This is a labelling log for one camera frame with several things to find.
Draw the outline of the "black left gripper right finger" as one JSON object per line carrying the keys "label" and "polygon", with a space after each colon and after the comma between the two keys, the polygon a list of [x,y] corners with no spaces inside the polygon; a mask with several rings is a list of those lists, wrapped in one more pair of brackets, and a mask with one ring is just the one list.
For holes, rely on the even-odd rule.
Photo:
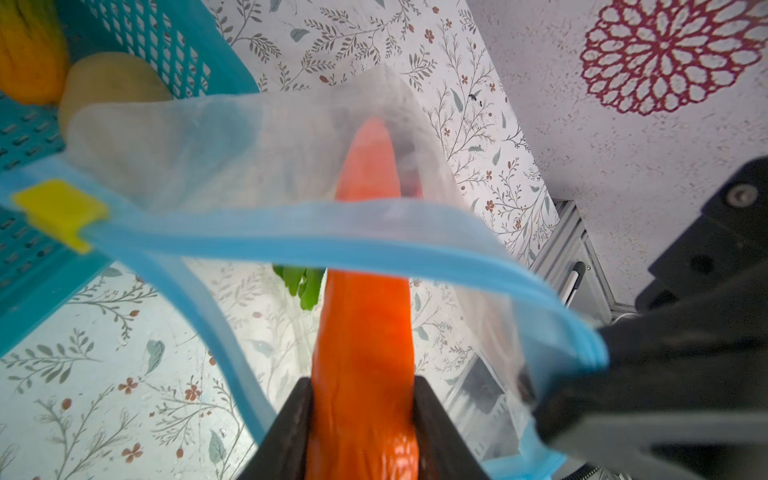
{"label": "black left gripper right finger", "polygon": [[419,480],[488,480],[428,381],[414,378],[413,416]]}

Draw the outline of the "clear zip top bag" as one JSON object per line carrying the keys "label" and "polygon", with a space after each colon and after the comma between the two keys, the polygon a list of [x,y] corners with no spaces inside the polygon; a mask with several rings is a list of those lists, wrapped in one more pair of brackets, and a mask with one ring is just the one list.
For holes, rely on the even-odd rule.
{"label": "clear zip top bag", "polygon": [[191,259],[455,287],[519,438],[501,476],[547,479],[565,461],[533,430],[537,394],[604,369],[605,343],[519,265],[459,192],[412,89],[379,66],[335,87],[99,103],[78,111],[53,178],[11,196],[29,222],[154,285],[212,350],[256,440],[276,414]]}

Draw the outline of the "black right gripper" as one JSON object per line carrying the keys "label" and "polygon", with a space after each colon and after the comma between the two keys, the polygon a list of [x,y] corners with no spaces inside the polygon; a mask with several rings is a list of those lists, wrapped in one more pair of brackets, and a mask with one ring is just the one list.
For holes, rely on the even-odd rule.
{"label": "black right gripper", "polygon": [[767,475],[767,161],[742,166],[651,266],[609,365],[534,412],[555,450],[635,479]]}

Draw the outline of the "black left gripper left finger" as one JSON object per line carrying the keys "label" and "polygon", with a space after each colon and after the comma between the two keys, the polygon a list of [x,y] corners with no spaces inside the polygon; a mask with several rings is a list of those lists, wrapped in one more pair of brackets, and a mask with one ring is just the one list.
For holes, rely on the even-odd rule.
{"label": "black left gripper left finger", "polygon": [[237,480],[304,480],[312,406],[311,380],[302,377]]}

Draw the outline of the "orange carrot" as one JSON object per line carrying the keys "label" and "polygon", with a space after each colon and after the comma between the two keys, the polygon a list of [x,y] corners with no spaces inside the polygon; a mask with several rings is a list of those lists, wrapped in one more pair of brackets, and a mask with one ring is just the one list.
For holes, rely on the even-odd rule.
{"label": "orange carrot", "polygon": [[414,378],[408,279],[328,270],[306,478],[417,478]]}

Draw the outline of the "yellow green potato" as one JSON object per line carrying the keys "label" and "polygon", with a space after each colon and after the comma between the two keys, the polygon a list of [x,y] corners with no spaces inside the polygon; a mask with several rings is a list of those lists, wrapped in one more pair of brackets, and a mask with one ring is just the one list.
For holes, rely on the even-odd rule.
{"label": "yellow green potato", "polygon": [[69,70],[58,105],[63,139],[72,117],[97,103],[170,101],[173,95],[145,60],[122,52],[100,52],[77,61]]}

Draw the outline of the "green yellow cucumber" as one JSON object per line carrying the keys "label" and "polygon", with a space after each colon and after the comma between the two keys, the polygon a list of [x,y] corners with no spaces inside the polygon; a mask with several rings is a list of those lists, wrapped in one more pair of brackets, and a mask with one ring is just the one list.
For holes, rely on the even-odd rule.
{"label": "green yellow cucumber", "polygon": [[69,53],[56,3],[1,3],[1,92],[25,105],[56,105],[64,92]]}

